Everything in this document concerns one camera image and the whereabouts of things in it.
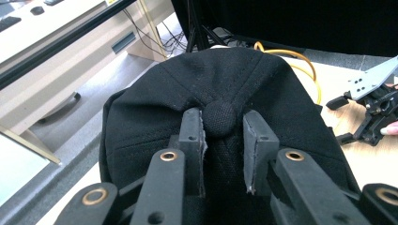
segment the black baseball cap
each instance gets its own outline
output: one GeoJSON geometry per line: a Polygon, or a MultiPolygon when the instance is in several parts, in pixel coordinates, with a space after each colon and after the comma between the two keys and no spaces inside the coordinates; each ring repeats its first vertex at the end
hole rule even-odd
{"type": "Polygon", "coordinates": [[[143,177],[191,108],[202,112],[208,149],[207,195],[190,206],[206,224],[271,221],[269,202],[247,194],[244,183],[242,118],[248,110],[263,116],[281,145],[310,154],[337,186],[360,193],[334,134],[292,68],[279,56],[246,48],[181,54],[113,94],[103,109],[101,180],[123,188],[143,177]]]}

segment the black fabric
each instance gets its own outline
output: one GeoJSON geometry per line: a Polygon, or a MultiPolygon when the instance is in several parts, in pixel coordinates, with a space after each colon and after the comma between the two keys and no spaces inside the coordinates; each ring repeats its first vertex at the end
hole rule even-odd
{"type": "Polygon", "coordinates": [[[244,184],[242,118],[248,110],[265,118],[281,145],[306,151],[338,186],[360,192],[340,146],[291,67],[278,56],[244,48],[171,58],[110,97],[99,155],[102,181],[122,188],[144,176],[152,155],[178,134],[182,114],[192,107],[203,111],[207,134],[207,197],[201,214],[206,224],[272,222],[267,200],[247,194],[244,184]]]}
{"type": "MultiPolygon", "coordinates": [[[[186,36],[187,0],[172,0],[186,36]]],[[[398,54],[398,1],[200,0],[201,22],[234,35],[326,52],[398,54]]]]}

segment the gray floor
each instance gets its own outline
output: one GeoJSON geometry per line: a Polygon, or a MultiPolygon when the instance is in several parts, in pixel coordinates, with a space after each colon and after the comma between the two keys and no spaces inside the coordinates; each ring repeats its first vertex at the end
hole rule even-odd
{"type": "MultiPolygon", "coordinates": [[[[175,36],[180,34],[178,24],[168,26],[175,36]]],[[[170,34],[164,27],[159,30],[163,42],[167,42],[171,38],[170,34]]],[[[174,49],[173,55],[184,52],[183,45],[168,48],[174,49]]],[[[359,70],[366,70],[389,59],[314,50],[305,50],[304,54],[313,62],[359,70]]],[[[20,191],[17,199],[8,202],[6,208],[11,214],[1,218],[0,224],[36,223],[98,161],[103,104],[111,94],[128,86],[155,64],[151,60],[122,54],[77,90],[82,96],[79,101],[72,101],[44,123],[31,127],[62,158],[63,164],[46,168],[27,185],[29,190],[20,191]],[[32,189],[37,192],[33,197],[32,193],[28,193],[32,189]]]]}

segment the black cable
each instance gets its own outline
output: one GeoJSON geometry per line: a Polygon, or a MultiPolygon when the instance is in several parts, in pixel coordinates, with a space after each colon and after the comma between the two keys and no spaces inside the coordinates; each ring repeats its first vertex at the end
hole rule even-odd
{"type": "Polygon", "coordinates": [[[167,31],[172,36],[172,38],[177,42],[177,45],[179,45],[181,48],[187,48],[187,46],[181,44],[180,38],[176,38],[175,35],[170,31],[169,27],[167,27],[166,24],[164,24],[164,22],[162,22],[162,24],[164,25],[164,27],[166,27],[167,31]]]}
{"type": "Polygon", "coordinates": [[[176,40],[175,40],[174,37],[171,37],[171,38],[169,38],[168,40],[165,40],[166,42],[163,43],[163,46],[164,46],[164,47],[171,47],[174,43],[176,43],[176,42],[178,41],[178,43],[179,43],[179,45],[180,45],[181,47],[185,47],[185,46],[182,44],[182,42],[181,42],[181,39],[182,39],[183,37],[184,37],[184,32],[181,32],[181,33],[179,33],[178,35],[176,35],[176,40]]]}
{"type": "MultiPolygon", "coordinates": [[[[126,16],[129,18],[129,20],[132,22],[132,24],[135,26],[135,29],[137,30],[137,34],[138,34],[138,36],[140,37],[141,41],[143,42],[143,44],[144,44],[145,46],[147,46],[147,45],[146,45],[146,43],[143,41],[143,39],[142,39],[142,37],[141,37],[141,35],[140,35],[140,32],[143,33],[145,36],[147,36],[149,39],[151,39],[153,42],[155,42],[159,47],[161,47],[161,48],[163,49],[163,47],[162,47],[161,45],[159,45],[158,42],[156,42],[154,39],[152,39],[152,37],[150,37],[149,35],[147,35],[147,34],[146,34],[144,31],[142,31],[140,28],[138,28],[138,26],[135,24],[135,21],[132,19],[130,13],[129,13],[126,9],[123,9],[123,11],[124,11],[124,13],[126,14],[126,16]]],[[[158,53],[158,54],[161,55],[161,56],[164,56],[162,53],[160,53],[160,52],[158,52],[158,51],[152,49],[152,48],[149,47],[149,46],[147,46],[147,48],[150,49],[150,50],[152,50],[152,51],[155,52],[155,53],[158,53]]]]}
{"type": "Polygon", "coordinates": [[[174,48],[172,49],[172,53],[174,52],[174,50],[178,47],[178,46],[180,46],[181,48],[183,48],[182,50],[185,50],[187,47],[186,46],[184,46],[184,45],[182,45],[181,44],[181,39],[184,37],[184,33],[183,32],[181,32],[179,35],[178,35],[178,38],[170,38],[169,40],[171,40],[171,39],[175,39],[175,41],[173,41],[173,43],[172,43],[172,45],[173,44],[175,44],[175,46],[174,46],[174,48]]]}

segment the desk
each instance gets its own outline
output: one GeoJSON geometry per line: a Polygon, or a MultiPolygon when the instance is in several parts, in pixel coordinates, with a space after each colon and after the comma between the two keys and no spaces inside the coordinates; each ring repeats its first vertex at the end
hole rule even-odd
{"type": "MultiPolygon", "coordinates": [[[[173,13],[169,1],[158,2],[140,0],[126,8],[137,25],[152,37],[157,35],[153,29],[153,22],[159,23],[173,13]],[[150,13],[158,13],[160,8],[163,8],[160,16],[149,16],[150,13]]],[[[68,0],[53,7],[44,6],[46,12],[33,16],[28,9],[34,6],[44,6],[44,4],[35,1],[22,8],[21,11],[15,12],[17,14],[11,14],[19,16],[18,13],[23,13],[25,17],[21,22],[1,33],[0,74],[21,63],[28,56],[39,52],[44,46],[62,37],[68,31],[89,21],[106,8],[102,0],[87,1],[87,3],[68,0]],[[34,32],[33,24],[36,28],[39,26],[39,32],[34,32]],[[28,35],[21,35],[21,31],[27,32],[28,35]]],[[[131,31],[137,34],[124,12],[119,12],[45,63],[33,68],[20,79],[0,90],[0,125],[17,135],[23,134],[38,120],[62,105],[76,89],[115,59],[117,55],[112,50],[112,46],[131,31]]],[[[136,37],[126,47],[126,51],[129,50],[129,53],[139,56],[144,54],[146,55],[144,57],[155,58],[158,61],[165,59],[165,54],[154,55],[138,39],[136,37]]],[[[152,48],[159,51],[159,43],[159,41],[152,43],[152,48]]]]}
{"type": "MultiPolygon", "coordinates": [[[[306,63],[300,60],[284,59],[303,68],[307,67],[306,63]]],[[[342,67],[322,64],[314,64],[314,66],[322,88],[322,105],[347,91],[347,81],[350,77],[359,73],[356,70],[342,67]]],[[[296,73],[310,96],[316,100],[317,93],[312,80],[300,71],[296,71],[296,73]]],[[[353,132],[364,117],[364,109],[356,103],[350,103],[336,112],[325,107],[322,117],[326,124],[333,127],[334,132],[338,135],[353,132]]],[[[398,146],[398,137],[385,137],[376,147],[361,142],[343,146],[344,154],[360,188],[369,183],[384,183],[398,187],[398,178],[395,175],[396,171],[398,171],[398,147],[394,146],[398,146]]],[[[77,191],[99,181],[100,171],[98,165],[96,165],[38,224],[49,224],[51,221],[55,221],[63,207],[77,191]]]]}

